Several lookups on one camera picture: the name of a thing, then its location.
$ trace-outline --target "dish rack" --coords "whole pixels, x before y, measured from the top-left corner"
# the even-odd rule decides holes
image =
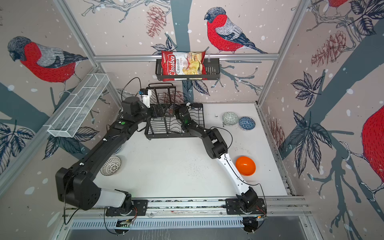
[[[184,103],[176,103],[176,87],[172,83],[155,83],[162,86],[149,86],[152,90],[151,96],[151,119],[147,122],[145,136],[152,138],[169,137],[193,137],[181,129],[181,122],[176,119],[175,111],[186,106]],[[193,103],[194,107],[189,109],[190,117],[205,126],[203,104]]]
[[[49,127],[54,137],[73,137],[109,83],[107,74],[94,73]]]

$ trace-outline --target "white tabletop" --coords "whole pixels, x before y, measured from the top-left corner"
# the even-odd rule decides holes
[[[222,115],[232,111],[239,117],[255,120],[256,127],[243,131],[239,125],[225,126],[233,135],[228,150],[235,163],[240,156],[253,159],[256,172],[244,179],[260,183],[266,196],[286,196],[283,181],[275,164],[254,104],[204,104],[205,127],[222,127]],[[219,129],[229,146],[231,136]],[[136,132],[117,154],[122,160],[119,171],[111,176],[99,173],[98,187],[124,190],[132,197],[229,197],[236,194],[227,173],[216,159],[211,159],[197,137],[148,140],[144,131]],[[262,196],[260,186],[254,190]]]

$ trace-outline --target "bowl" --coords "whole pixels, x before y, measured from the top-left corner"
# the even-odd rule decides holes
[[[236,113],[226,112],[223,114],[223,123],[227,126],[233,126],[239,121],[239,117]]]
[[[255,121],[250,117],[242,117],[239,119],[239,125],[241,129],[245,131],[249,131],[255,128],[256,123]]]
[[[236,160],[236,168],[243,176],[251,176],[256,172],[255,162],[249,157],[239,157]]]

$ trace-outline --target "bird illustration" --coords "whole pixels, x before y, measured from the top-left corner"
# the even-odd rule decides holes
[[[204,20],[208,20],[208,39],[218,52],[231,51],[242,48],[250,48],[259,53],[266,53],[258,49],[243,33],[241,28],[231,22],[225,10],[221,7],[214,7],[207,11]]]
[[[51,83],[63,83],[75,75],[77,65],[87,57],[63,51],[60,48],[46,47],[32,42],[29,38],[17,36],[9,41],[8,51],[13,61],[20,59],[35,76]]]
[[[360,182],[361,185],[365,186],[368,191],[372,193],[372,198],[368,200],[375,202],[375,194],[379,190],[384,189],[384,106],[370,116],[364,123],[361,137],[363,154],[351,152],[346,142],[341,143],[346,146],[348,151],[346,161],[350,159],[351,154],[358,156],[367,161],[373,171],[380,177],[381,185],[375,190],[370,189],[367,184]]]

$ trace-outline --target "ventilation grille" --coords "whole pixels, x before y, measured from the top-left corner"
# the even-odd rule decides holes
[[[127,227],[116,227],[121,219],[106,219],[108,228],[154,230],[165,228],[230,228],[244,227],[242,217],[204,217],[204,218],[137,218]],[[103,219],[75,219],[71,229],[103,229]]]

